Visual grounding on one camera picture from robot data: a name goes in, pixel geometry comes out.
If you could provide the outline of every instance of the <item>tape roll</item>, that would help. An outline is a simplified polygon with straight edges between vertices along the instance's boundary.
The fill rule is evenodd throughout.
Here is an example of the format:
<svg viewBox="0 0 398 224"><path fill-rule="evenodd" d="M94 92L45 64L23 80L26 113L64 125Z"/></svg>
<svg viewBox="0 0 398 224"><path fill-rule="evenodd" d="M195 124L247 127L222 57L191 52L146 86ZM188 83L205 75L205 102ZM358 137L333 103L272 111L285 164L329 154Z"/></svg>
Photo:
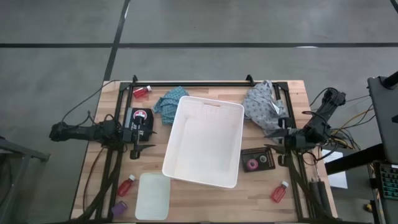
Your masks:
<svg viewBox="0 0 398 224"><path fill-rule="evenodd" d="M259 163L255 159L250 159L246 163L246 167L248 168L248 170L255 170L259 167Z"/></svg>

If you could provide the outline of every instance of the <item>white plastic bin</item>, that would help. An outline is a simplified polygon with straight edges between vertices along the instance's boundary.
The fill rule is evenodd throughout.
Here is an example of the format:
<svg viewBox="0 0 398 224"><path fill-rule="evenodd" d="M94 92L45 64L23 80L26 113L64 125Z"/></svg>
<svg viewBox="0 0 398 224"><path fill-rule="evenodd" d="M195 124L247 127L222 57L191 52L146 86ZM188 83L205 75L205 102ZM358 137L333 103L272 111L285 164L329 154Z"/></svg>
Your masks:
<svg viewBox="0 0 398 224"><path fill-rule="evenodd" d="M163 174L200 184L235 187L243 116L243 106L236 103L181 97Z"/></svg>

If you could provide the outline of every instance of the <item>red plastic bottle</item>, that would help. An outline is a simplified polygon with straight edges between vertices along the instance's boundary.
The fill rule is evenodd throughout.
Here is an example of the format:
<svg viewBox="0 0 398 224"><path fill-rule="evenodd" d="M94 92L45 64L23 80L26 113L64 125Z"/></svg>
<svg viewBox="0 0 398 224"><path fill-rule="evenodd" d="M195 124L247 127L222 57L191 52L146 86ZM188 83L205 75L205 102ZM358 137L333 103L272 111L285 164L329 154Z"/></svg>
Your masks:
<svg viewBox="0 0 398 224"><path fill-rule="evenodd" d="M130 175L130 177L123 181L123 183L119 186L118 188L118 196L123 197L127 194L127 192L130 190L132 183L134 183L136 177L133 175Z"/></svg>
<svg viewBox="0 0 398 224"><path fill-rule="evenodd" d="M277 187L274 192L271 195L271 199L276 202L279 203L282 198L285 196L286 194L286 188L289 186L289 184L286 181L282 181L281 185L279 187Z"/></svg>
<svg viewBox="0 0 398 224"><path fill-rule="evenodd" d="M139 88L137 90L134 90L132 92L132 94L134 95L135 98L138 98L138 97L145 96L151 90L152 90L152 88L150 86L142 87L142 88Z"/></svg>

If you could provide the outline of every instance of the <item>wooden table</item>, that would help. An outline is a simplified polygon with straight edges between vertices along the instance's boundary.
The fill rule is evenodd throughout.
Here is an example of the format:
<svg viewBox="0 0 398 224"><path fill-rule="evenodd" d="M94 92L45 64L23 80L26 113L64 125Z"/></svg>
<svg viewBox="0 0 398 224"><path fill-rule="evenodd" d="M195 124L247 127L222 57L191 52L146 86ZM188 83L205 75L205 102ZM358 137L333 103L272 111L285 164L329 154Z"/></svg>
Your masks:
<svg viewBox="0 0 398 224"><path fill-rule="evenodd" d="M309 115L301 112L310 110L307 93L304 82L284 81L289 85L290 98L294 109L294 116L298 128L302 128L310 119ZM230 101L241 103L247 90L250 87L186 87L190 96L210 98L214 100ZM171 87L152 87L152 92L144 98L133 99L132 107L152 108L157 100L164 96ZM118 97L119 83L111 83L104 87L98 103L95 121L102 121L106 114L114 113L116 100ZM121 119L123 118L126 96L123 98L123 107ZM129 154L123 156L122 169L119 178L119 184L127 179L130 174L137 178L145 172L161 172L162 164L166 152L167 142L169 140L171 126L164 126L159 114L154 115L154 131L148 144L156 144L156 147L145 149L141 153L141 158L131 160ZM261 128L252 121L244 122L242 149L253 147L262 147L265 143L271 143L264 138ZM78 217L82 213L83 189L85 187L88 173L93 161L99 151L100 144L90 142L80 177L80 183L76 193L75 203L72 211L72 218ZM86 206L90 204L94 196L100 189L101 178L105 161L105 151L99 158L87 190ZM262 172L244 173L240 165L238 184L233 189L222 189L207 185L194 184L181 180L171 181L170 210L166 222L279 222L279 221L297 221L294 207L294 198L292 188L287 189L286 196L280 203L274 203L270 199L272 191L285 180L290 183L289 170L281 167L277 163L277 154L274 152L276 169ZM308 163L311 158L305 157ZM336 208L331 194L329 181L327 178L325 166L322 161L318 163L318 169L322 180L326 183L329 201L333 216L337 217ZM307 175L316 177L314 166L306 165ZM128 205L128 210L122 217L114 218L114 222L136 222L135 207L138 191L137 180L134 188L123 198L116 198L116 202L123 200ZM104 203L103 216L106 216L107 200ZM305 197L300 190L300 199L304 214L307 214Z"/></svg>

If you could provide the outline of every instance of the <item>gray patterned cloth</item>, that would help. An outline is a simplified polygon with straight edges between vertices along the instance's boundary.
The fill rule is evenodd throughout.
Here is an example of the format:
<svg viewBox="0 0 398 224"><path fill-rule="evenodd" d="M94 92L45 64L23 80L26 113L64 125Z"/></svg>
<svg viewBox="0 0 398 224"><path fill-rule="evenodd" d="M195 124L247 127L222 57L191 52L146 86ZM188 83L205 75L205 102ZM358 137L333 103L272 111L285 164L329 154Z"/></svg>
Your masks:
<svg viewBox="0 0 398 224"><path fill-rule="evenodd" d="M272 83L266 80L248 90L243 100L245 118L252 119L266 135L279 129L278 119L288 117L282 100L274 100Z"/></svg>

